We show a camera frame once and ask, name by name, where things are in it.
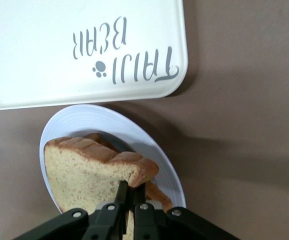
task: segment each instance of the metal screw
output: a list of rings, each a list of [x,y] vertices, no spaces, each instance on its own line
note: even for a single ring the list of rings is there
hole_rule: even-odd
[[[176,217],[179,217],[181,215],[181,211],[179,211],[178,209],[173,210],[171,213]]]
[[[149,208],[148,204],[143,203],[140,205],[140,209],[142,210],[147,210],[148,208]]]
[[[79,212],[79,211],[76,211],[74,214],[72,214],[72,216],[73,216],[74,218],[79,218],[81,215],[82,215],[82,213]]]
[[[116,207],[115,207],[115,205],[109,205],[106,209],[108,209],[108,210],[114,210]]]

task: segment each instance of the paw print logo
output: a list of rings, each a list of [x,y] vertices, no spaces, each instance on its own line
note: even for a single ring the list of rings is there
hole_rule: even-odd
[[[106,65],[102,61],[97,61],[95,63],[95,67],[92,68],[92,71],[96,72],[96,76],[101,78],[102,76],[106,77],[107,74],[105,73]]]

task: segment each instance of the tabletop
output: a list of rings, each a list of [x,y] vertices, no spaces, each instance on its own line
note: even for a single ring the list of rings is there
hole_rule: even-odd
[[[187,208],[244,240],[289,240],[289,1],[185,0],[188,71],[157,99],[99,102],[142,127]],[[67,106],[0,110],[0,240],[59,214],[39,144]]]

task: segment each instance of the bread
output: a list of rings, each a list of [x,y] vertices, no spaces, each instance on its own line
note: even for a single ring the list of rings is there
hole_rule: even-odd
[[[115,198],[122,180],[132,188],[146,183],[148,199],[160,201],[165,212],[172,208],[171,200],[151,183],[159,171],[154,161],[135,152],[119,152],[96,133],[48,141],[44,163],[52,195],[62,212],[82,208],[92,214],[97,204]],[[130,212],[124,240],[133,239],[133,226]]]

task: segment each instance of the white round plate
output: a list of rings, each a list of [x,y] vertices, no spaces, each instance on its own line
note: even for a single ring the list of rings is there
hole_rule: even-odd
[[[60,110],[48,121],[42,132],[40,166],[45,185],[56,206],[47,178],[44,146],[55,138],[83,137],[89,133],[110,134],[113,139],[120,139],[133,151],[155,161],[159,165],[159,173],[154,178],[156,185],[172,200],[174,207],[186,207],[180,180],[158,144],[127,117],[111,109],[91,104],[72,105]]]

